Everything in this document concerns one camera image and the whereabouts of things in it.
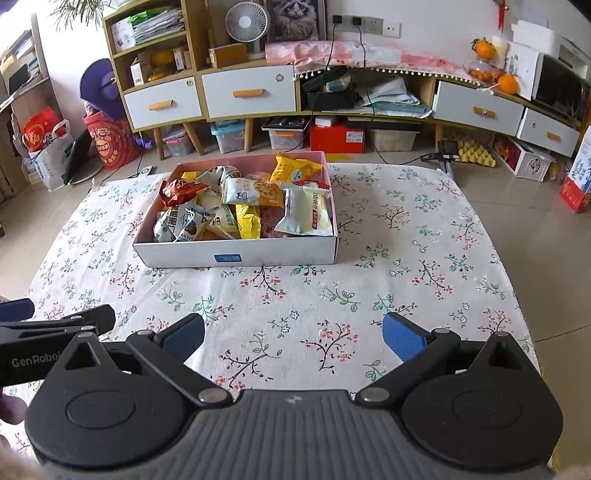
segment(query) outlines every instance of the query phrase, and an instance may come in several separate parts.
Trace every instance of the red snack bag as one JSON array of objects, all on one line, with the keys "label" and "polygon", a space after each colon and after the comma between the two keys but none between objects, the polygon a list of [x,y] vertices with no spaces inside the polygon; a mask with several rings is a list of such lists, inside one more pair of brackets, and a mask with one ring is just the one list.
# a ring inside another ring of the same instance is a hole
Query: red snack bag
[{"label": "red snack bag", "polygon": [[330,190],[330,187],[326,183],[313,180],[298,180],[294,182],[294,185],[298,187],[309,187],[312,189]]},{"label": "red snack bag", "polygon": [[160,200],[166,207],[176,207],[193,200],[208,188],[209,186],[204,183],[195,183],[185,179],[173,180],[170,183],[164,180],[160,186]]},{"label": "red snack bag", "polygon": [[286,238],[287,233],[276,232],[275,227],[285,216],[280,207],[261,207],[261,238]]}]

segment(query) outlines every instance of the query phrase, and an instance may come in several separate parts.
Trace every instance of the human hand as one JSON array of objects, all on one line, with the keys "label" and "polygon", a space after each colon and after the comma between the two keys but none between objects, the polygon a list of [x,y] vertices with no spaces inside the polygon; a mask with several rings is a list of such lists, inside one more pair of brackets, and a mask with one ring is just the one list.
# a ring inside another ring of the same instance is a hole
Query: human hand
[{"label": "human hand", "polygon": [[[17,425],[25,419],[27,404],[18,397],[1,394],[0,420]],[[0,480],[48,480],[48,476],[29,459],[15,454],[6,437],[0,435]]]}]

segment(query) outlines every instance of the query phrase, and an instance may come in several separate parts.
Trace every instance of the white plastic bag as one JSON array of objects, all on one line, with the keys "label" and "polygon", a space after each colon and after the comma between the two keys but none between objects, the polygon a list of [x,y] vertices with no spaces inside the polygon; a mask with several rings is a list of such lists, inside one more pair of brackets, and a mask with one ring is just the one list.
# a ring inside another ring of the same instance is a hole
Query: white plastic bag
[{"label": "white plastic bag", "polygon": [[[56,131],[61,127],[66,127],[66,133],[58,137]],[[63,120],[54,127],[49,145],[40,152],[30,154],[35,170],[50,192],[64,186],[68,157],[73,144],[70,122]]]}]

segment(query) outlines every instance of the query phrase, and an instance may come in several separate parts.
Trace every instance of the snack packet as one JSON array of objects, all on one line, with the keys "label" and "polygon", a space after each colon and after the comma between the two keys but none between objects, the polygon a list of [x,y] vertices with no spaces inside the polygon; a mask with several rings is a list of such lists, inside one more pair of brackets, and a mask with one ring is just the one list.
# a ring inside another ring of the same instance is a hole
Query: snack packet
[{"label": "snack packet", "polygon": [[209,185],[218,193],[227,179],[239,179],[241,176],[240,171],[231,165],[215,167],[202,173],[190,171],[183,174],[184,179]]},{"label": "snack packet", "polygon": [[160,186],[160,199],[166,207],[174,207],[193,200],[198,194],[209,188],[203,183],[195,183],[185,179],[173,180],[168,183],[166,180]]},{"label": "snack packet", "polygon": [[261,238],[286,238],[289,235],[276,232],[275,227],[285,216],[285,210],[279,207],[261,207]]},{"label": "snack packet", "polygon": [[175,205],[154,225],[154,238],[157,242],[194,242],[203,236],[214,216],[194,200]]},{"label": "snack packet", "polygon": [[222,198],[213,190],[207,190],[197,197],[197,202],[206,210],[213,212],[215,217],[207,226],[207,230],[226,240],[240,240],[238,224],[228,205],[222,204]]},{"label": "snack packet", "polygon": [[243,240],[257,240],[261,237],[261,212],[259,207],[236,205],[236,220]]},{"label": "snack packet", "polygon": [[285,190],[285,216],[275,230],[292,235],[334,235],[326,207],[327,195],[325,190]]},{"label": "snack packet", "polygon": [[285,155],[277,155],[277,166],[269,183],[293,183],[298,180],[310,180],[322,171],[322,165],[310,160],[294,160]]},{"label": "snack packet", "polygon": [[299,180],[295,181],[294,183],[286,183],[282,181],[279,186],[281,190],[285,189],[320,189],[320,190],[330,190],[330,186],[326,183],[322,183],[320,181],[312,181],[312,180]]},{"label": "snack packet", "polygon": [[271,178],[271,174],[266,171],[256,171],[254,173],[244,175],[244,178],[248,180],[263,181],[268,183]]},{"label": "snack packet", "polygon": [[222,203],[263,207],[284,207],[279,185],[248,179],[227,179],[223,186]]}]

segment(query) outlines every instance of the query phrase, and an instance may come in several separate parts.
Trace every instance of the cardboard box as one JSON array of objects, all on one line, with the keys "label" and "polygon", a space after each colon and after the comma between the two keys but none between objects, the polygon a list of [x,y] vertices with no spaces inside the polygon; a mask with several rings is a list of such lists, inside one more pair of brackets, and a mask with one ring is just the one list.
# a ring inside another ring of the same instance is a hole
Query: cardboard box
[{"label": "cardboard box", "polygon": [[591,203],[591,192],[582,192],[569,177],[566,177],[562,185],[560,196],[574,213],[583,213]]},{"label": "cardboard box", "polygon": [[[324,152],[287,154],[290,158],[306,158],[323,166],[318,180],[330,185],[330,175]],[[179,179],[186,171],[205,171],[219,165],[233,165],[243,175],[256,171],[272,172],[277,166],[275,154],[245,155],[202,160],[177,165],[169,181]],[[134,239],[134,249],[147,267],[260,267],[262,265],[330,265],[335,263],[337,246],[337,217],[330,190],[329,212],[334,236],[301,236],[265,238],[260,240],[212,240],[198,242],[155,243],[154,225],[159,212],[164,210],[156,198],[144,223]]]},{"label": "cardboard box", "polygon": [[124,51],[127,48],[135,47],[134,27],[129,23],[129,17],[119,20],[111,25],[115,51]]},{"label": "cardboard box", "polygon": [[346,125],[310,126],[310,149],[325,153],[363,153],[365,130]]},{"label": "cardboard box", "polygon": [[183,47],[173,48],[174,62],[177,66],[177,70],[188,70],[189,68],[191,68],[190,66],[187,67],[187,63],[185,62],[185,51],[188,50],[184,50]]},{"label": "cardboard box", "polygon": [[146,83],[150,78],[150,73],[152,72],[152,67],[150,64],[138,58],[134,60],[129,69],[131,70],[131,77],[134,80],[135,86]]},{"label": "cardboard box", "polygon": [[591,202],[591,127],[581,142],[573,168],[564,181],[560,196],[575,213],[582,213]]},{"label": "cardboard box", "polygon": [[183,52],[183,57],[184,57],[185,65],[187,66],[187,70],[192,69],[193,62],[191,61],[191,52],[189,52],[188,50],[185,50]]},{"label": "cardboard box", "polygon": [[533,146],[503,134],[495,134],[490,147],[493,154],[521,179],[544,181],[554,158]]},{"label": "cardboard box", "polygon": [[209,60],[211,60],[212,67],[215,69],[244,63],[248,61],[246,44],[233,43],[231,45],[224,45],[223,47],[210,48]]}]

